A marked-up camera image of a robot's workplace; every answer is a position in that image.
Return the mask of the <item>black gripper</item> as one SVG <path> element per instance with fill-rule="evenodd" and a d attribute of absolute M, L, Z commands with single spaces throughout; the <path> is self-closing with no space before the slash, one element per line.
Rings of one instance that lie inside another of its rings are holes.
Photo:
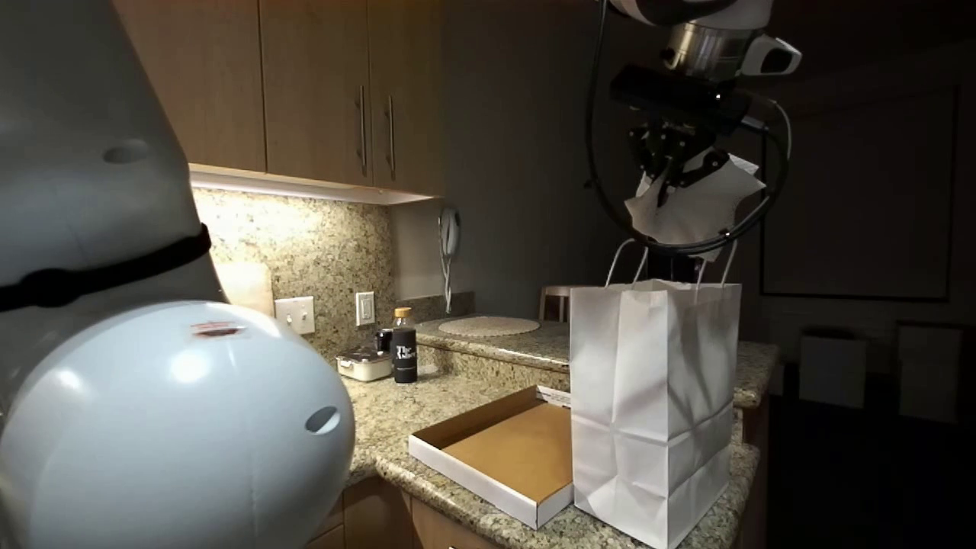
<path fill-rule="evenodd" d="M 742 129 L 750 98 L 732 85 L 629 65 L 609 80 L 609 98 L 640 115 L 629 131 L 632 152 L 648 178 L 676 178 L 720 138 Z"/>

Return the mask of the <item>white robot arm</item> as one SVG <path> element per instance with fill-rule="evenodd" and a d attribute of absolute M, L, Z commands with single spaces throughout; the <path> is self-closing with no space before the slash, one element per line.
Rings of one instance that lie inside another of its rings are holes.
<path fill-rule="evenodd" d="M 354 405 L 232 306 L 111 0 L 0 0 L 2 549 L 303 549 Z"/>

